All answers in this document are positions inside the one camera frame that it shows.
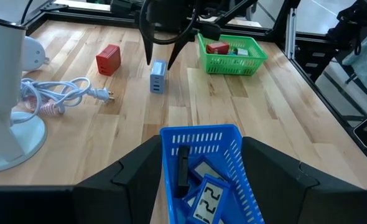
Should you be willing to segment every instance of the blue plastic basket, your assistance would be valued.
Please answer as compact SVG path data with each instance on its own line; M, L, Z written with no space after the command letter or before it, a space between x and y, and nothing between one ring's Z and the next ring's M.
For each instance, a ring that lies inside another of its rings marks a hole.
M168 127L161 129L160 134L171 224L184 224L186 221L181 198L174 197L180 145L190 146L189 162L200 155L205 155L211 163L218 164L218 168L235 183L224 207L224 212L230 214L229 223L264 223L244 171L241 159L241 135L235 125Z

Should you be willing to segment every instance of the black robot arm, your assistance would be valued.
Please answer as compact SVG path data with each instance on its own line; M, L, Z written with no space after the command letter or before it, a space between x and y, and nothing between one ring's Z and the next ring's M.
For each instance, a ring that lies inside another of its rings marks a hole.
M213 40L219 40L221 26L227 24L235 16L257 2L257 0L243 0L228 12L221 14L226 9L227 0L145 0L132 2L128 0L113 0L111 12L129 12L136 15L136 24L141 31L144 41L146 62L152 59L153 43L175 44L171 53L168 69L172 66L179 52L189 41L194 41L197 33ZM201 18L220 15L215 21L201 21ZM178 35L169 40L159 40L154 37L155 29L178 32Z

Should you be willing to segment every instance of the wooden table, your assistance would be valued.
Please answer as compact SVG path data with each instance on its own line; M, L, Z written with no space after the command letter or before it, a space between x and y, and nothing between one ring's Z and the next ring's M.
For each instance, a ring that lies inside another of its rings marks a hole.
M189 43L168 74L167 93L149 91L136 29L47 21L32 37L49 65L26 77L40 81L88 77L108 87L107 105L86 97L58 118L43 117L48 137L25 163L0 172L0 185L75 184L118 160L161 127L233 123L251 136L324 172L367 189L367 158L275 44L259 42L268 59L252 77L207 75L197 43ZM122 65L100 75L95 55L108 44L121 47ZM173 45L155 45L153 60L170 57ZM164 178L153 223L167 223Z

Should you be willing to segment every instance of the black cable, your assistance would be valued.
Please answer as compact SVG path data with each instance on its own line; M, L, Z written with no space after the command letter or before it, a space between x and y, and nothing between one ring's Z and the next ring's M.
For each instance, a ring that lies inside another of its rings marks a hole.
M32 4L32 2L33 2L33 0L29 0L29 2L26 5L26 8L24 9L23 16L22 16L22 19L21 19L21 25L23 25L23 23L24 23L24 19L26 18L27 11L29 10L30 5Z
M192 30L192 28L195 25L195 22L197 20L199 12L200 12L200 0L195 1L195 11L193 12L192 19L190 20L188 27L183 32L181 32L179 35L177 35L176 37L174 37L172 39L169 39L169 40L156 39L153 36L149 35L149 33L145 32L145 30L144 30L145 23L147 23L147 21L146 21L146 11L147 11L147 7L149 6L150 1L151 0L145 0L144 1L144 4L142 5L141 12L139 13L139 31L141 31L141 34L146 39L150 40L151 42L153 42L155 44L167 45L167 44L173 44L173 43L177 42L178 40L182 39L183 37L185 37L187 34L190 33L190 31Z

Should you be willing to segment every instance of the red power adapter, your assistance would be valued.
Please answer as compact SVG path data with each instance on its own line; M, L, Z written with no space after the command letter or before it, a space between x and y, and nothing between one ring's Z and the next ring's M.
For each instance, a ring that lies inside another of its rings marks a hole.
M102 75L111 76L121 65L120 47L109 44L96 56L98 71Z
M207 44L206 52L209 54L228 54L229 44L226 42L215 42Z

